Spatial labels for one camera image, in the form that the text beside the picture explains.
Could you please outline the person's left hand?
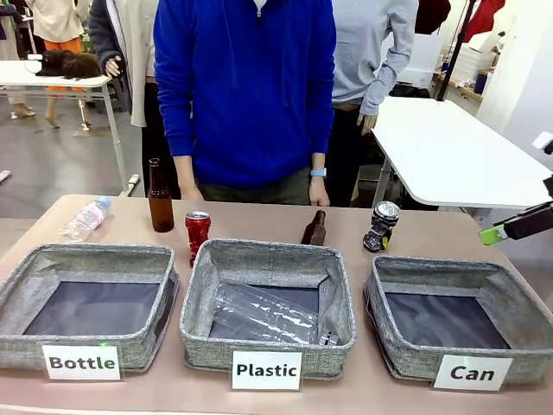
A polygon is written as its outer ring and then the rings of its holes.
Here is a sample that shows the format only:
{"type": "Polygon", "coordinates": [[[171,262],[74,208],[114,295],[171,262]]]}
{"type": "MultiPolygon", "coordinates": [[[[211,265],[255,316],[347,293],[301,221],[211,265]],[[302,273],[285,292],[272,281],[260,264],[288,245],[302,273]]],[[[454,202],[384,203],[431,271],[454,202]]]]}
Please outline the person's left hand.
{"type": "Polygon", "coordinates": [[[330,201],[325,188],[325,179],[312,176],[309,184],[309,200],[312,206],[329,207],[330,201]]]}

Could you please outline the grey sweater person's hand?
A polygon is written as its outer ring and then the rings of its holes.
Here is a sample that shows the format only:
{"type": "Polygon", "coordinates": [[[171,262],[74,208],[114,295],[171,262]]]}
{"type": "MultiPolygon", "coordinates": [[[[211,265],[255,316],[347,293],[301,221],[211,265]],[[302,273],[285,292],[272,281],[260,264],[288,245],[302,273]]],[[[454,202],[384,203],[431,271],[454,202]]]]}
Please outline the grey sweater person's hand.
{"type": "Polygon", "coordinates": [[[357,126],[360,128],[360,133],[362,136],[369,134],[375,124],[377,123],[378,115],[367,115],[362,112],[359,113],[357,119],[357,126]]]}

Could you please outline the person's right hand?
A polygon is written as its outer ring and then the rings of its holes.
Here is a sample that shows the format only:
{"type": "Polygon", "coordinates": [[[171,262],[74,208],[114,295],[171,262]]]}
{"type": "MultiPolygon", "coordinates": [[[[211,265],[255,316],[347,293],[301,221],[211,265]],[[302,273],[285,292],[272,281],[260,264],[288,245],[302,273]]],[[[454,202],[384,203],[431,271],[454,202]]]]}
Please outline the person's right hand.
{"type": "Polygon", "coordinates": [[[199,191],[195,181],[179,181],[181,198],[186,201],[203,201],[203,195],[199,191]]]}

